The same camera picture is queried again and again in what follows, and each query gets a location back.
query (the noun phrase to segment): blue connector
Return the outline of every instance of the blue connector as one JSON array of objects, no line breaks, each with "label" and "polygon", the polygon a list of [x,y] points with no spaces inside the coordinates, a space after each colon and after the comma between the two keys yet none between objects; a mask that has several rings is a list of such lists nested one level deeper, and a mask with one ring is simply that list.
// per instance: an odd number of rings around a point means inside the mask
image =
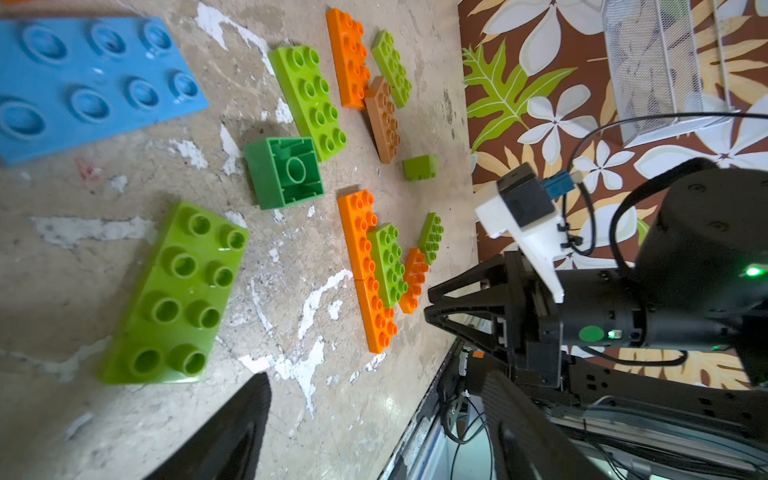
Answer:
[{"label": "blue connector", "polygon": [[0,161],[208,108],[159,18],[0,21]]},{"label": "blue connector", "polygon": [[547,191],[547,195],[552,200],[557,200],[566,193],[576,188],[574,181],[571,179],[571,175],[567,171],[559,171],[549,178],[545,178],[542,183],[544,189]]}]

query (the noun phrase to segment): white flower pattern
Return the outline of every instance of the white flower pattern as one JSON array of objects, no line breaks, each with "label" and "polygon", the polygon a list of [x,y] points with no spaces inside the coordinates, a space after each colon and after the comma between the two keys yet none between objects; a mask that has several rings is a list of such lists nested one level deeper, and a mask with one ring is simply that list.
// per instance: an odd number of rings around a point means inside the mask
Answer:
[{"label": "white flower pattern", "polygon": [[498,35],[525,25],[544,12],[544,18],[520,48],[520,65],[528,76],[544,70],[560,51],[558,14],[584,35],[603,31],[601,0],[507,0],[488,20],[483,32]]},{"label": "white flower pattern", "polygon": [[621,190],[624,180],[621,178],[621,175],[608,170],[608,168],[624,165],[632,157],[634,157],[634,152],[631,151],[620,151],[611,155],[611,148],[608,147],[605,141],[600,140],[598,151],[595,154],[597,164],[589,158],[579,157],[574,160],[574,166],[578,170],[589,172],[584,176],[584,186],[590,194],[597,190],[600,177],[603,177],[603,185],[608,190]]},{"label": "white flower pattern", "polygon": [[[710,110],[722,108],[722,101],[715,98],[707,98],[705,107]],[[759,99],[749,109],[749,112],[768,114],[768,95]],[[686,160],[694,157],[705,157],[716,161],[723,168],[735,166],[755,170],[768,170],[768,152],[741,153],[745,148],[768,137],[768,128],[766,128],[765,120],[744,118],[739,125],[736,141],[731,142],[734,123],[734,121],[727,121],[696,132],[701,143],[706,145],[712,153],[703,153],[681,147],[680,145],[661,145],[645,152],[640,160],[635,162],[634,167],[643,177],[653,178],[682,164]]]},{"label": "white flower pattern", "polygon": [[541,153],[548,164],[554,164],[560,154],[560,128],[572,137],[584,138],[586,134],[598,127],[598,122],[591,115],[563,120],[563,117],[586,103],[589,97],[589,88],[581,84],[574,85],[560,95],[557,111],[552,108],[552,103],[546,97],[531,98],[528,100],[528,114],[547,122],[536,125],[520,135],[518,142],[537,144],[544,138]]}]

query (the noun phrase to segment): small green duplo brick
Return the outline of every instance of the small green duplo brick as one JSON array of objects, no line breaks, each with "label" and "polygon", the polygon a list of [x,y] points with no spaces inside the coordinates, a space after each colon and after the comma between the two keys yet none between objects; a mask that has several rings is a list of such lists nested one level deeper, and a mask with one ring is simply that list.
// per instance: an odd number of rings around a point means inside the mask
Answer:
[{"label": "small green duplo brick", "polygon": [[391,223],[384,223],[368,232],[371,257],[376,264],[375,275],[379,281],[379,298],[384,308],[394,308],[408,291],[408,283],[402,278],[406,268],[400,263],[402,249],[397,245],[399,235],[400,232]]},{"label": "small green duplo brick", "polygon": [[373,58],[392,87],[392,99],[397,108],[403,108],[411,98],[411,82],[406,78],[406,68],[400,63],[400,52],[395,50],[395,39],[386,30],[379,32],[371,47]]},{"label": "small green duplo brick", "polygon": [[339,112],[331,104],[330,86],[320,74],[320,56],[312,47],[282,47],[269,53],[277,81],[302,137],[315,141],[324,162],[346,148]]},{"label": "small green duplo brick", "polygon": [[432,265],[432,262],[437,258],[437,251],[440,250],[443,232],[440,221],[437,214],[428,214],[424,228],[422,228],[422,235],[419,238],[419,250],[424,253],[424,262],[427,265]]},{"label": "small green duplo brick", "polygon": [[435,178],[437,175],[437,155],[422,155],[402,162],[402,171],[411,182]]},{"label": "small green duplo brick", "polygon": [[310,137],[265,138],[245,147],[261,210],[290,207],[325,195]]},{"label": "small green duplo brick", "polygon": [[249,236],[211,212],[180,202],[104,357],[101,379],[200,379]]}]

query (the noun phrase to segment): black cable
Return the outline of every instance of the black cable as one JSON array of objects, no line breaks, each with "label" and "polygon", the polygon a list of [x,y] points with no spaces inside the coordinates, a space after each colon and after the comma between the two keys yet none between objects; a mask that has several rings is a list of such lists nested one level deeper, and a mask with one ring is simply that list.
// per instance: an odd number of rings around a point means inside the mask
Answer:
[{"label": "black cable", "polygon": [[[461,398],[460,395],[454,395],[453,397],[451,397],[443,405],[442,411],[440,412],[440,422],[442,423],[442,430],[445,433],[445,436],[447,436],[449,439],[451,439],[454,443],[458,443],[459,445],[464,445],[466,443],[469,443],[471,440],[473,440],[475,438],[475,436],[477,436],[477,432],[475,432],[475,435],[472,436],[469,440],[464,440],[463,438],[459,438],[456,435],[453,435],[453,432],[451,432],[451,429],[448,426],[448,409],[449,409],[449,406],[453,402],[455,402],[456,400],[459,400],[460,398]],[[478,410],[478,408],[475,406],[475,404],[472,403],[472,400],[470,400],[470,399],[467,399],[467,400],[469,401],[469,405],[471,405],[472,408],[475,409],[475,412],[478,414],[478,416],[477,416],[477,418],[475,418],[475,420],[479,419],[480,416],[483,415],[483,414],[481,414],[480,411]]]},{"label": "black cable", "polygon": [[610,360],[612,362],[618,363],[619,365],[629,365],[629,366],[680,366],[685,363],[686,360],[688,360],[688,351],[687,350],[681,350],[680,356],[677,357],[674,360],[660,360],[657,362],[646,362],[644,360],[624,360],[624,359],[618,359],[613,356],[606,355],[602,352],[598,352],[597,350],[593,349],[590,346],[582,346],[580,347],[585,352],[589,352],[594,356],[599,356],[602,359]]},{"label": "black cable", "polygon": [[[684,112],[684,113],[677,113],[677,114],[655,114],[655,115],[646,115],[644,117],[633,117],[633,118],[626,118],[624,120],[618,120],[615,122],[611,122],[610,124],[605,124],[602,127],[597,127],[593,131],[589,132],[584,138],[582,138],[579,143],[576,145],[576,148],[573,149],[571,152],[571,156],[568,158],[568,162],[566,163],[566,167],[564,169],[565,172],[567,172],[569,175],[571,174],[571,168],[573,167],[574,160],[578,156],[579,152],[581,152],[581,149],[584,148],[584,146],[589,142],[592,137],[595,135],[606,131],[610,128],[618,127],[622,124],[628,124],[628,123],[634,123],[638,121],[646,121],[646,120],[658,120],[659,118],[689,118],[689,117],[720,117],[720,118],[761,118],[763,120],[768,120],[768,115],[766,114],[751,114],[746,112],[740,112],[740,111],[734,111],[734,112]],[[572,237],[567,231],[566,231],[566,244],[575,252],[579,253],[580,255],[588,256],[594,251],[594,246],[597,242],[597,237],[595,235],[596,231],[596,219],[594,215],[594,206],[592,206],[592,201],[589,197],[589,193],[587,192],[586,188],[583,187],[582,184],[578,184],[579,186],[579,192],[581,193],[582,198],[584,198],[584,202],[587,204],[587,209],[589,210],[589,219],[592,223],[592,240],[590,242],[590,248],[586,250],[579,250],[576,246],[575,238]],[[568,221],[566,220],[566,216],[568,214],[567,212],[567,203],[568,203],[568,194],[563,194],[563,203],[562,203],[562,216],[563,216],[563,222],[565,223],[565,228],[568,230]]]},{"label": "black cable", "polygon": [[[475,424],[475,422],[477,422],[477,421],[478,421],[478,420],[481,418],[481,416],[480,416],[480,415],[482,415],[482,414],[481,414],[481,413],[480,413],[480,412],[477,410],[477,408],[476,408],[474,405],[472,405],[472,407],[473,407],[473,408],[475,408],[475,411],[476,411],[476,412],[478,412],[478,416],[476,416],[476,417],[475,417],[475,419],[474,419],[474,420],[472,420],[472,421],[469,423],[469,426],[468,426],[468,427],[467,427],[467,429],[464,431],[465,435],[466,435],[466,433],[467,433],[467,432],[469,432],[469,430],[472,428],[472,426]],[[482,424],[481,424],[481,425],[478,427],[478,429],[475,431],[475,433],[474,433],[474,434],[472,434],[472,436],[471,436],[471,437],[469,437],[469,439],[468,439],[468,440],[464,441],[463,443],[459,443],[459,444],[456,446],[456,451],[455,451],[455,453],[453,454],[453,462],[451,462],[451,480],[453,480],[453,469],[454,469],[454,467],[456,467],[456,457],[458,457],[458,449],[460,449],[460,448],[462,447],[462,445],[465,445],[465,444],[467,444],[467,443],[470,443],[472,440],[474,440],[474,439],[475,439],[475,437],[476,437],[476,436],[477,436],[477,435],[478,435],[480,432],[484,432],[484,431],[485,431],[485,425],[486,425],[486,421],[485,421],[485,420],[483,420],[483,423],[482,423]],[[489,447],[489,448],[491,448],[491,438],[490,438],[490,437],[488,437],[488,447]],[[493,452],[491,452],[491,476],[493,476]]]},{"label": "black cable", "polygon": [[604,450],[604,449],[603,449],[601,446],[599,446],[597,443],[590,443],[590,445],[592,445],[593,447],[595,447],[595,448],[596,448],[596,449],[597,449],[597,450],[598,450],[600,453],[602,453],[602,454],[603,454],[603,456],[605,457],[605,461],[608,463],[608,466],[609,466],[609,467],[611,467],[611,470],[613,470],[613,471],[614,471],[614,473],[615,473],[615,474],[616,474],[616,476],[619,478],[619,480],[627,480],[627,477],[625,477],[624,475],[622,475],[622,474],[621,474],[621,473],[618,471],[618,468],[616,468],[616,465],[614,465],[614,460],[613,460],[613,459],[612,459],[612,457],[611,457],[611,456],[608,454],[608,452],[606,452],[606,451],[605,451],[605,450]]},{"label": "black cable", "polygon": [[[709,461],[704,458],[696,458],[689,455],[680,454],[679,452],[670,452],[665,449],[658,449],[628,440],[619,440],[608,435],[603,435],[601,433],[587,432],[586,429],[575,430],[571,427],[561,425],[561,430],[568,438],[572,440],[578,440],[593,446],[595,446],[596,443],[599,443],[613,449],[621,450],[622,452],[626,452],[629,455],[634,455],[638,458],[648,460],[649,462],[656,462],[671,468],[685,470],[686,472],[718,475],[727,478],[737,478],[739,480],[756,480],[759,478],[759,474],[756,474],[755,472],[725,467],[715,461]],[[752,465],[755,470],[761,468],[759,465],[755,465],[746,459],[740,459]]]}]

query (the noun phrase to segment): wire mesh basket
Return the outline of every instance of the wire mesh basket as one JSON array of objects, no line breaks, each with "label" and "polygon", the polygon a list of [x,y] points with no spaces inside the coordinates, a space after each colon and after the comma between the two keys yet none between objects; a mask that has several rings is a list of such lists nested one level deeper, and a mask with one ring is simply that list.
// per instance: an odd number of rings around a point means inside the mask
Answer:
[{"label": "wire mesh basket", "polygon": [[[724,65],[717,10],[713,15]],[[603,26],[620,119],[705,111],[689,0],[604,0]],[[730,102],[721,110],[730,111]],[[621,136],[625,147],[633,147],[720,121],[712,117],[638,121],[621,125]]]}]

